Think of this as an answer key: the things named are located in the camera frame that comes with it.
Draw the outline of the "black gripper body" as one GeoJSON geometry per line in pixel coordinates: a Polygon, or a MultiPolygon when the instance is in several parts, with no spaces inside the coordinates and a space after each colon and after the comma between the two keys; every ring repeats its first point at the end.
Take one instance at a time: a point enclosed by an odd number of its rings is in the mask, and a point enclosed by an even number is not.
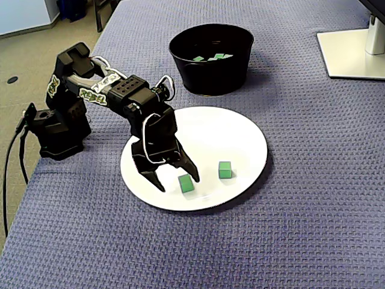
{"type": "Polygon", "coordinates": [[[180,142],[176,137],[166,137],[160,141],[142,140],[132,144],[132,158],[138,172],[154,172],[163,164],[179,168],[185,164],[180,142]]]}

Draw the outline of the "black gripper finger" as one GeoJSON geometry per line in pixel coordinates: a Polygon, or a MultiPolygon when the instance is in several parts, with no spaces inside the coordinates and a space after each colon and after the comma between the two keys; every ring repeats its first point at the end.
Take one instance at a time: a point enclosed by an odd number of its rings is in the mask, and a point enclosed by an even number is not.
{"type": "Polygon", "coordinates": [[[200,182],[198,169],[189,157],[182,157],[179,161],[172,162],[171,165],[177,169],[182,168],[195,182],[200,182]]]}

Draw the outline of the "black gripper finger with sticker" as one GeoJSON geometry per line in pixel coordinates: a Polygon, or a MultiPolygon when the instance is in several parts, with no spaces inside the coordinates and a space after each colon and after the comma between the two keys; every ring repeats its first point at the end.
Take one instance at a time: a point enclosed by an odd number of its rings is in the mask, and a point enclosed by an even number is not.
{"type": "Polygon", "coordinates": [[[152,185],[154,185],[161,192],[165,192],[164,186],[161,184],[155,171],[140,172],[140,175],[145,177],[152,185]]]}

